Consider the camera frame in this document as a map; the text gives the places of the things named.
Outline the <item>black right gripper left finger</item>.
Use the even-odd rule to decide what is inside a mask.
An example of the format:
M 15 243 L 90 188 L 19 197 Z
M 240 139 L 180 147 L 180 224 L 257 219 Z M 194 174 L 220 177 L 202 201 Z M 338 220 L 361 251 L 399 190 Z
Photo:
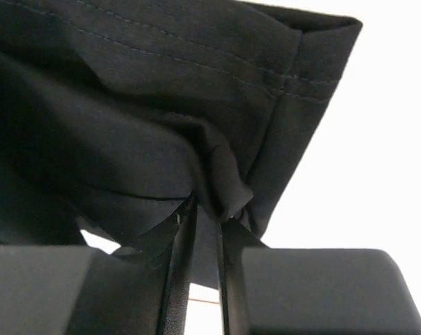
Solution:
M 0 334 L 182 334 L 197 206 L 131 247 L 0 245 Z

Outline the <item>black skirt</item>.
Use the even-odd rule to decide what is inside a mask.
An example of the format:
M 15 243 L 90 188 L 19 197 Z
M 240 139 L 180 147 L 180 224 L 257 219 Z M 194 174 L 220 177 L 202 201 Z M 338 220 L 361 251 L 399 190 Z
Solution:
M 0 1 L 0 153 L 121 245 L 191 193 L 261 237 L 362 29 L 241 1 Z

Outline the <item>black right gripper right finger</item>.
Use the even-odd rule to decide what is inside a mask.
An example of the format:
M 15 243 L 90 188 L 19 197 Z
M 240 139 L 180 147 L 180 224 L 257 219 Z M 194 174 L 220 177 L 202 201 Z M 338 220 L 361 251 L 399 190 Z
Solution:
M 225 334 L 421 334 L 385 251 L 270 248 L 232 219 L 219 228 L 218 266 Z

